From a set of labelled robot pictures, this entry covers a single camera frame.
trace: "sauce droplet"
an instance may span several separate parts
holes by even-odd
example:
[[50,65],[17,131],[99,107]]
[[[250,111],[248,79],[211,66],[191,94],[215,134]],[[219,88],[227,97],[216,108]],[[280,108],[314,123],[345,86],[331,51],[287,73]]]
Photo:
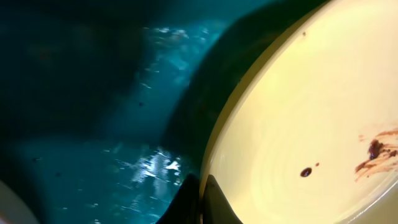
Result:
[[312,172],[312,169],[311,168],[305,168],[302,172],[301,172],[301,174],[300,174],[300,176],[302,176],[302,177],[308,177],[310,174],[311,174],[311,172]]

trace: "brown smear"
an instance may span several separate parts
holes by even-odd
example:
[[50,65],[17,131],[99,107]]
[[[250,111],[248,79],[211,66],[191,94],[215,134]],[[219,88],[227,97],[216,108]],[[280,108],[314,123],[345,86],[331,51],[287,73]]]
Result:
[[[392,140],[395,142],[395,135],[398,137],[397,128],[390,131],[383,131],[373,138],[368,149],[369,159],[355,167],[355,173],[358,175],[355,181],[358,181],[361,177],[369,177],[373,174],[389,172],[397,168],[397,161],[393,163],[389,162],[398,153],[398,145],[391,144]],[[363,135],[359,135],[359,141],[364,140],[366,138]]]

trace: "blue surface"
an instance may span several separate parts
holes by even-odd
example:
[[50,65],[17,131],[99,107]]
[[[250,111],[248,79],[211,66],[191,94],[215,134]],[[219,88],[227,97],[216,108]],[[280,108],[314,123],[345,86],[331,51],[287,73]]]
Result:
[[317,5],[243,17],[270,2],[0,4],[0,179],[43,223],[155,223],[241,76]]

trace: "glossy blue surface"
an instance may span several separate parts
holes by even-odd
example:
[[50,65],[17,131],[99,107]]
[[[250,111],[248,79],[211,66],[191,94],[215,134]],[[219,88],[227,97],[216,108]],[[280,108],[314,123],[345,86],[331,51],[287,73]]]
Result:
[[271,2],[0,4],[0,179],[43,223],[155,223],[241,76],[320,1]]

